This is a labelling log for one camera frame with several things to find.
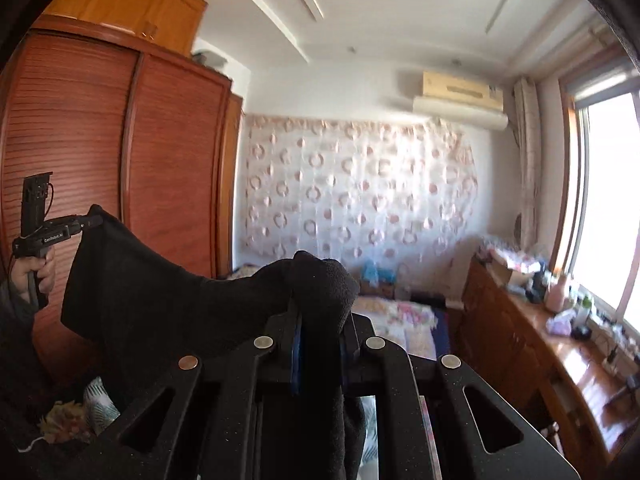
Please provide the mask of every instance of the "triangular cutout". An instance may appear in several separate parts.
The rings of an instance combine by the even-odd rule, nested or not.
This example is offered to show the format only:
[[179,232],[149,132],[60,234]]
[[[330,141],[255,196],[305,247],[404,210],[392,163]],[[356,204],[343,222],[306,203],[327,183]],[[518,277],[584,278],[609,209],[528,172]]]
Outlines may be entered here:
[[160,435],[174,396],[174,389],[165,389],[124,434],[121,443],[140,453],[150,453]]
[[480,390],[466,386],[463,392],[487,453],[495,453],[522,442],[522,432]]

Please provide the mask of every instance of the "window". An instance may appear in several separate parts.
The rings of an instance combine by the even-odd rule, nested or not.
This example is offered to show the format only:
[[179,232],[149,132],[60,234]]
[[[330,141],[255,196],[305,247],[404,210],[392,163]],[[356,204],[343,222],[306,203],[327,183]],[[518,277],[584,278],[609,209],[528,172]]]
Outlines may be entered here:
[[577,135],[568,160],[578,165],[566,171],[577,183],[566,203],[564,268],[598,306],[640,332],[640,75],[617,57],[564,92]]

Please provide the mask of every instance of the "pink bottle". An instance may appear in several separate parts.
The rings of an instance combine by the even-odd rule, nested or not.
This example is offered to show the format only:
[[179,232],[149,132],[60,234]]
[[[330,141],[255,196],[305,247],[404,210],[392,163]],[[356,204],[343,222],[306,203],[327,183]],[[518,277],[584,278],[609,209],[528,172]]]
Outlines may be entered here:
[[546,295],[545,306],[547,310],[558,314],[564,310],[564,300],[569,296],[569,276],[564,272],[560,274],[558,282],[551,286]]

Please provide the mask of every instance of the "patterned curtain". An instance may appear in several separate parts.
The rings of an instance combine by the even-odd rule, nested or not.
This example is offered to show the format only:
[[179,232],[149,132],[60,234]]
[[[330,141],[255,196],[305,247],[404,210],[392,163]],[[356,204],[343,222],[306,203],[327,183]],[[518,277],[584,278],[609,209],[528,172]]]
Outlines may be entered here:
[[520,148],[520,247],[530,249],[538,239],[538,193],[540,192],[540,109],[535,83],[520,78],[514,85],[516,115],[518,119],[516,138]]

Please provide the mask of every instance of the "hand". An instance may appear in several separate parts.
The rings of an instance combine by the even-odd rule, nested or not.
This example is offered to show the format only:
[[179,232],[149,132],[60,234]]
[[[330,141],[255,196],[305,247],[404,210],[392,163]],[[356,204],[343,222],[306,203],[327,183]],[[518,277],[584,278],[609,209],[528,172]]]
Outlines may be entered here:
[[24,301],[29,301],[29,282],[27,275],[30,270],[37,271],[37,276],[42,279],[40,292],[49,294],[53,290],[56,281],[56,248],[50,247],[45,258],[18,258],[11,269],[11,281]]

